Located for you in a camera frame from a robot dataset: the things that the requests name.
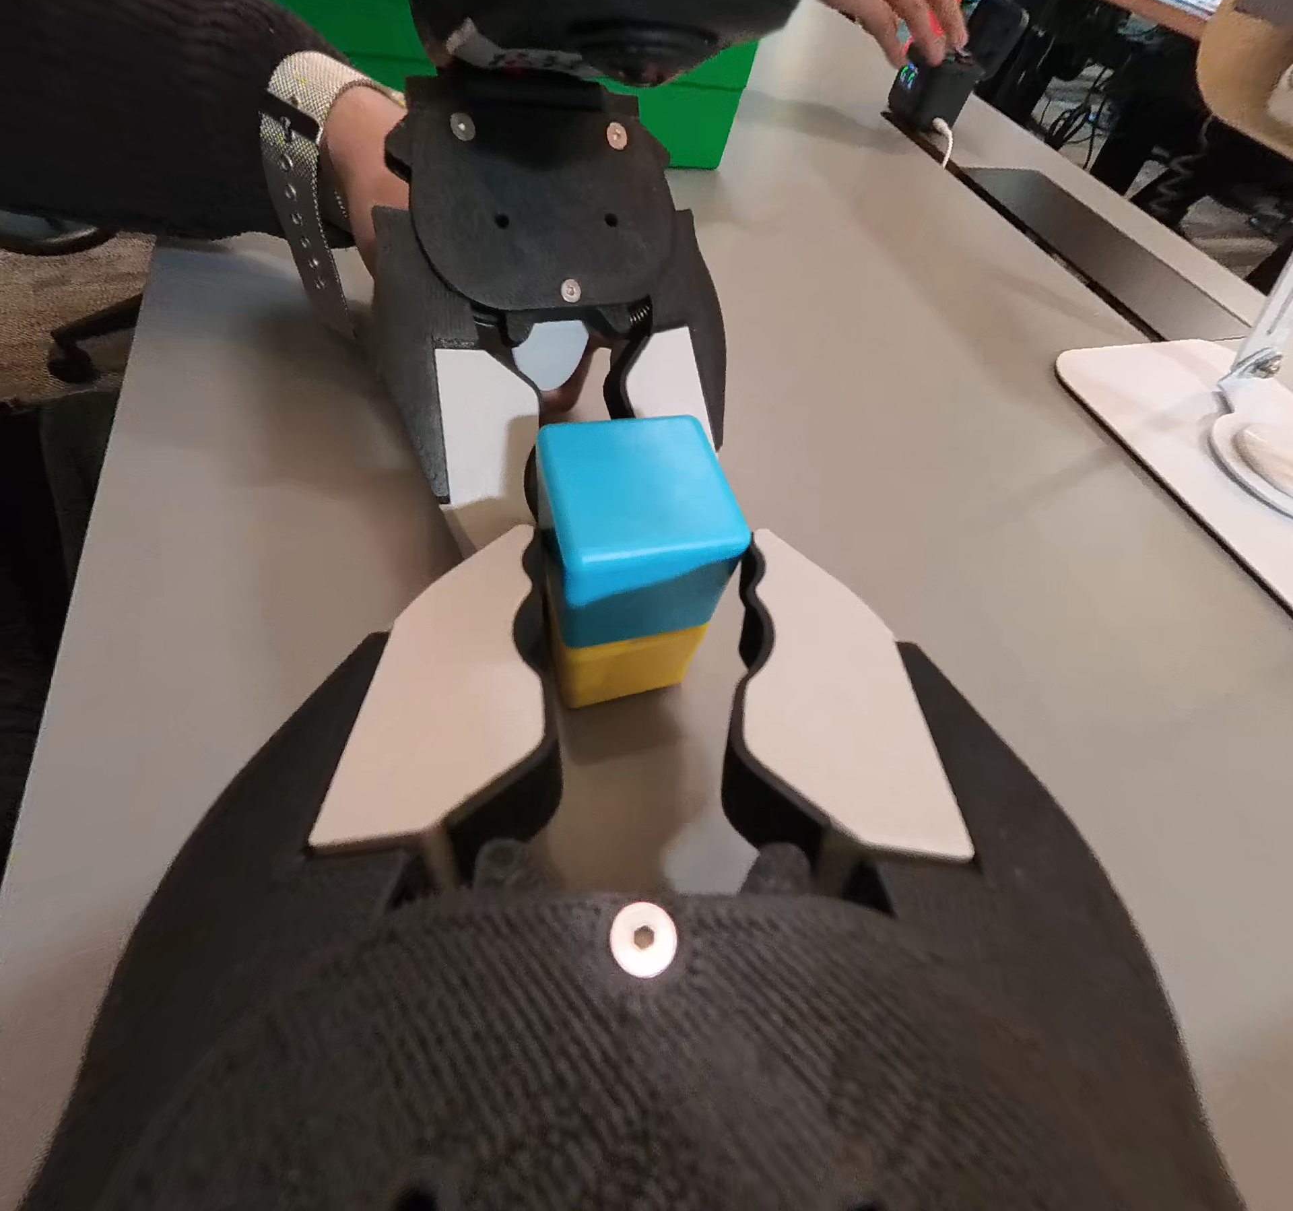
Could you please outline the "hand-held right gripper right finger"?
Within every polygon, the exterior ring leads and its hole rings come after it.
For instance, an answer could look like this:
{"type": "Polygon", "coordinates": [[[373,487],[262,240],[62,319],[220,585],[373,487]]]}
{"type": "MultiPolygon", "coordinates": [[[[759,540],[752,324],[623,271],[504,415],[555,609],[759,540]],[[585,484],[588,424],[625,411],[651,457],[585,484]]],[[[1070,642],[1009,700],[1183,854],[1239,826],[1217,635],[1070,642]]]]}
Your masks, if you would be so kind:
{"type": "Polygon", "coordinates": [[[739,568],[742,662],[721,806],[753,848],[800,848],[844,889],[882,863],[966,866],[976,847],[900,644],[767,527],[739,568]]]}

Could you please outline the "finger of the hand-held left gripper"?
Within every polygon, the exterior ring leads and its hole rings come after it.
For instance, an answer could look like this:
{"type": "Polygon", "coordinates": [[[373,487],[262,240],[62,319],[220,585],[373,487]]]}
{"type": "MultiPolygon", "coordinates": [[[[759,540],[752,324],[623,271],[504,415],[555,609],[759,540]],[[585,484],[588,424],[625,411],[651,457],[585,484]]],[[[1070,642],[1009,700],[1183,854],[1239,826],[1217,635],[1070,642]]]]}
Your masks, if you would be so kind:
{"type": "Polygon", "coordinates": [[[532,525],[525,476],[539,434],[539,393],[513,365],[475,348],[434,351],[448,497],[465,555],[532,525]]]}
{"type": "Polygon", "coordinates": [[[720,448],[720,422],[711,417],[688,327],[655,330],[612,348],[605,403],[612,420],[690,415],[703,427],[711,448],[720,448]]]}

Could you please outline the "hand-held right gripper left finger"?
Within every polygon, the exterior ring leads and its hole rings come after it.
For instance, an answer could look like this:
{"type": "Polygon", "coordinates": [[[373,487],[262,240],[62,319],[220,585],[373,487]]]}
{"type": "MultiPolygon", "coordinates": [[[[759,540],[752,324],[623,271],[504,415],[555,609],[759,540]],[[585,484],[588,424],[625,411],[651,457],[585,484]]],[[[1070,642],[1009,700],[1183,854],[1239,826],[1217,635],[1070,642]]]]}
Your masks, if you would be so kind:
{"type": "Polygon", "coordinates": [[[552,821],[563,767],[538,553],[534,527],[511,527],[398,617],[313,851],[412,849],[433,882],[471,882],[487,844],[552,821]]]}

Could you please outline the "blue cube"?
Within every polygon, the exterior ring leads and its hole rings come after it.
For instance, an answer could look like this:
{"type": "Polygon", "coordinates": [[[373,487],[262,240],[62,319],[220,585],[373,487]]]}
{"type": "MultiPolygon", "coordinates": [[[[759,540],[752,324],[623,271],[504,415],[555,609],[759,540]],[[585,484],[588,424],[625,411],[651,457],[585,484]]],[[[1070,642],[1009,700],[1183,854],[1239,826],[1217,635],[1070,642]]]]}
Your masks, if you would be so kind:
{"type": "Polygon", "coordinates": [[[689,414],[548,425],[539,530],[569,648],[704,627],[752,529],[689,414]]]}

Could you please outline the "yellow cube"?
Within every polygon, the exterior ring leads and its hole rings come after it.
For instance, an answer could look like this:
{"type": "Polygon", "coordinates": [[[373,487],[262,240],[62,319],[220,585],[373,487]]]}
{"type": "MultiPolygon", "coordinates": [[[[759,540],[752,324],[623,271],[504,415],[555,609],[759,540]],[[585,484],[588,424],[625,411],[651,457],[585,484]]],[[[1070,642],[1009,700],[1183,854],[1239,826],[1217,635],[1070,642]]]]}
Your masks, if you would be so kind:
{"type": "Polygon", "coordinates": [[[559,694],[567,708],[594,707],[613,700],[681,684],[700,649],[709,625],[571,646],[557,621],[550,644],[559,694]]]}

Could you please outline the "person's left forearm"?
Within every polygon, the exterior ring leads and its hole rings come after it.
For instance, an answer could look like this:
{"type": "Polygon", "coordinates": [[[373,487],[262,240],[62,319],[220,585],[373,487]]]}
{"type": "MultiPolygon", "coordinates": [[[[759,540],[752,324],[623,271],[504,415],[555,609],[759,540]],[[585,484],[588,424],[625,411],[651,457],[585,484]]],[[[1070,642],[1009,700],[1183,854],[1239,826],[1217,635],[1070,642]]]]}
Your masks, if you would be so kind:
{"type": "Polygon", "coordinates": [[[296,53],[272,0],[2,0],[2,204],[107,231],[282,233],[261,106],[296,53]]]}

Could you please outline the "grey desk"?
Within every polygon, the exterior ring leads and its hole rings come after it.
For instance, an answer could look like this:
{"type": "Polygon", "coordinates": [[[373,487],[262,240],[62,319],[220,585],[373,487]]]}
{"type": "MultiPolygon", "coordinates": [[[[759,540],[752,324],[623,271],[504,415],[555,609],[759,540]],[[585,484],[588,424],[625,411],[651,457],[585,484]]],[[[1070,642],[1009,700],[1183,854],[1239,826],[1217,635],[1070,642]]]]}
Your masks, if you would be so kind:
{"type": "MultiPolygon", "coordinates": [[[[814,1],[676,173],[730,343],[723,460],[1063,803],[1175,1001],[1252,1208],[1291,1208],[1291,620],[1060,386],[1137,338],[884,117],[814,1]]],[[[444,541],[282,243],[159,249],[3,887],[3,1208],[216,796],[444,541]]]]}

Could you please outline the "person's left hand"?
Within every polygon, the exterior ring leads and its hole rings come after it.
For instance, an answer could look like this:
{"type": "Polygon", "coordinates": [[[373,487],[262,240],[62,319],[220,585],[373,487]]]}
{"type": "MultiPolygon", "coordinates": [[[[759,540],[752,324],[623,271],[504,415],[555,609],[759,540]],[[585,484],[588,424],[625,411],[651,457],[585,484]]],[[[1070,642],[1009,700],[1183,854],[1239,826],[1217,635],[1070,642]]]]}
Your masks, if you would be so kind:
{"type": "Polygon", "coordinates": [[[363,85],[343,91],[324,124],[322,148],[332,183],[345,200],[352,232],[366,267],[378,267],[374,211],[408,211],[409,184],[387,163],[387,138],[405,119],[404,106],[384,91],[363,85]]]}

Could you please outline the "black small device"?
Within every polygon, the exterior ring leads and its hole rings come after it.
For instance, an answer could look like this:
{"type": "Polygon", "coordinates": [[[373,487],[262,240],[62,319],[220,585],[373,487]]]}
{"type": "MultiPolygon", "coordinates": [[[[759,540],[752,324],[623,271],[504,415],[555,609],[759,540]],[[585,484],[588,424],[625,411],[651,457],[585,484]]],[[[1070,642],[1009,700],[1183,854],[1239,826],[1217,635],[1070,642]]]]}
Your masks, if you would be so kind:
{"type": "Polygon", "coordinates": [[[935,65],[911,39],[888,96],[888,113],[899,124],[921,133],[934,130],[937,120],[953,126],[984,74],[967,49],[948,50],[935,65]]]}

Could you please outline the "black office chair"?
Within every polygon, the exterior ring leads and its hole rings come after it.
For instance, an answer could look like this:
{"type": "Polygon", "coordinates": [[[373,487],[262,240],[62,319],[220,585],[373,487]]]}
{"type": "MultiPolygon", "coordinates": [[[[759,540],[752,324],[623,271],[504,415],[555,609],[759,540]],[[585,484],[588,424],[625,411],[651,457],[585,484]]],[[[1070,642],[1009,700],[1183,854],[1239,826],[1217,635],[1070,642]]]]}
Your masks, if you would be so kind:
{"type": "MultiPolygon", "coordinates": [[[[41,260],[63,259],[97,249],[117,236],[63,217],[24,215],[2,211],[2,250],[41,260]]],[[[135,330],[143,294],[112,302],[96,313],[66,322],[49,331],[48,372],[62,383],[93,385],[101,376],[87,344],[90,340],[135,330]]]]}

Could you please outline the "white board stand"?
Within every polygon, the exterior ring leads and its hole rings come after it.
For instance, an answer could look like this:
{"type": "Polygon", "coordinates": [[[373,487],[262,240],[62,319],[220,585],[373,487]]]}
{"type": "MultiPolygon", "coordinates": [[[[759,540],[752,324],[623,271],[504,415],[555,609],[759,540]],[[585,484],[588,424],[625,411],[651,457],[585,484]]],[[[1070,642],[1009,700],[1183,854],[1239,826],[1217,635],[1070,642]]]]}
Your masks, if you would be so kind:
{"type": "Polygon", "coordinates": [[[1235,348],[1070,350],[1060,382],[1285,610],[1292,609],[1292,264],[1235,348]]]}

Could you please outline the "grey table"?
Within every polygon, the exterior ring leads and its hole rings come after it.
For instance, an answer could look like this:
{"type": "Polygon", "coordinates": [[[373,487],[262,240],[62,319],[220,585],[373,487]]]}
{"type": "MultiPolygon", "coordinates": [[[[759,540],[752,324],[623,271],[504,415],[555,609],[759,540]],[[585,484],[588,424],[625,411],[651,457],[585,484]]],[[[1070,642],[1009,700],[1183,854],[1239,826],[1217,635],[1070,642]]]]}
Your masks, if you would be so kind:
{"type": "Polygon", "coordinates": [[[1064,267],[1149,341],[1231,343],[1256,322],[1263,296],[1190,240],[1173,235],[979,98],[946,135],[886,117],[976,198],[1064,267]]]}

